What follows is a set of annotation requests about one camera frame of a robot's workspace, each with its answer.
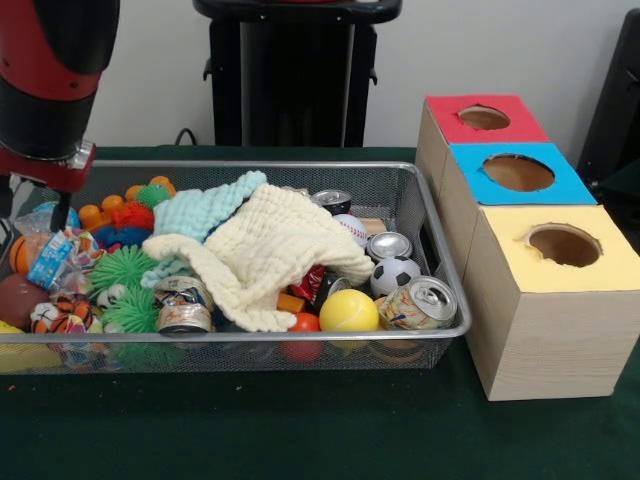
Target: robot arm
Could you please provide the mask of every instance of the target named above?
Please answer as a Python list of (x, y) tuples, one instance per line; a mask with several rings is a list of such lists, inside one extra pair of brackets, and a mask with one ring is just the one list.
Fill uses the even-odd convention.
[(93, 162), (82, 137), (119, 11), (120, 0), (0, 0), (0, 217), (13, 174), (60, 193), (51, 227), (64, 226)]

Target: towel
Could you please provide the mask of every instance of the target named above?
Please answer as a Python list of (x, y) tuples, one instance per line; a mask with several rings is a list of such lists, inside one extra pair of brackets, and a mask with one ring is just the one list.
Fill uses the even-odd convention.
[[(260, 171), (247, 172), (231, 185), (202, 190), (185, 190), (165, 200), (153, 209), (153, 236), (176, 233), (202, 243), (211, 231), (227, 220), (258, 185), (267, 181)], [(179, 259), (166, 258), (156, 268), (146, 272), (140, 284), (153, 288), (160, 280), (172, 275), (191, 273)]]
[(245, 330), (283, 332), (296, 323), (276, 310), (280, 290), (324, 265), (353, 285), (365, 283), (373, 262), (346, 227), (297, 192), (264, 184), (204, 244), (179, 234), (145, 241), (156, 260), (189, 264), (227, 318)]

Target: cream knitted cloth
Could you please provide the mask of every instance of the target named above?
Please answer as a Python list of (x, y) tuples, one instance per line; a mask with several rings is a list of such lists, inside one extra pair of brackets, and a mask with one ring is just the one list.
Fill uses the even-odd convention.
[(373, 263), (331, 214), (297, 192), (261, 185), (238, 213), (204, 243), (178, 234), (144, 242), (156, 260), (179, 256), (191, 265), (216, 305), (238, 326), (283, 332), (295, 316), (276, 310), (278, 293), (313, 265), (330, 267), (353, 285)]

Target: wire basket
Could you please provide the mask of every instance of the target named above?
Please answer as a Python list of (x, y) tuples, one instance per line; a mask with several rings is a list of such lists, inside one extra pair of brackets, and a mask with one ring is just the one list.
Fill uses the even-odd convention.
[[(208, 189), (257, 169), (274, 185), (311, 193), (328, 188), (351, 193), (354, 215), (380, 218), (389, 230), (404, 234), (423, 272), (453, 289), (459, 306), (455, 321), (447, 329), (420, 331), (5, 334), (0, 337), (0, 374), (428, 369), (453, 338), (466, 333), (471, 326), (467, 300), (429, 188), (411, 164), (107, 160), (96, 162), (73, 205), (100, 204), (104, 197), (123, 194), (131, 185), (146, 184), (158, 175), (169, 177), (178, 190)], [(22, 197), (16, 196), (21, 203), (18, 215), (54, 199), (50, 191), (39, 188)], [(10, 273), (7, 264), (5, 259), (3, 276)]]

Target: stacked boxes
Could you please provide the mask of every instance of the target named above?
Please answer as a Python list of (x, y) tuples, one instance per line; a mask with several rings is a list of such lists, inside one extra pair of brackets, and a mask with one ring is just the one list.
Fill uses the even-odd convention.
[(416, 164), (487, 397), (610, 395), (640, 333), (640, 258), (522, 102), (427, 98)]

